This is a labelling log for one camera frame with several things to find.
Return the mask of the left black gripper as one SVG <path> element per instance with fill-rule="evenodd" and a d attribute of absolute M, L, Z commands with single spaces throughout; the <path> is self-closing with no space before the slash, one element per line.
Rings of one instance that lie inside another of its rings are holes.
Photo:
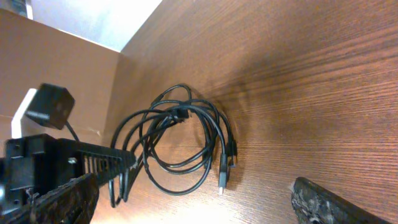
<path fill-rule="evenodd" d="M 99 199 L 98 185 L 136 165 L 129 151 L 47 134 L 10 139 L 5 147 L 1 223 L 89 223 Z M 40 197 L 28 203 L 28 189 Z"/>

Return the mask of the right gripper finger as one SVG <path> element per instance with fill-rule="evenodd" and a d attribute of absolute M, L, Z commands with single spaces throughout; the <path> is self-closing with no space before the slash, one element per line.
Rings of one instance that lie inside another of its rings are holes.
<path fill-rule="evenodd" d="M 299 224 L 390 224 L 305 177 L 297 177 L 290 189 Z"/>

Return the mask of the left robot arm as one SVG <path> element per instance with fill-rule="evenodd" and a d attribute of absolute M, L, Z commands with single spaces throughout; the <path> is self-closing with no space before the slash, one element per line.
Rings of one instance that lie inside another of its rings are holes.
<path fill-rule="evenodd" d="M 66 88 L 31 88 L 12 122 L 12 137 L 1 158 L 2 223 L 89 223 L 100 187 L 111 189 L 111 205 L 126 201 L 136 157 L 74 136 L 56 139 L 45 128 L 68 128 L 75 100 Z"/>

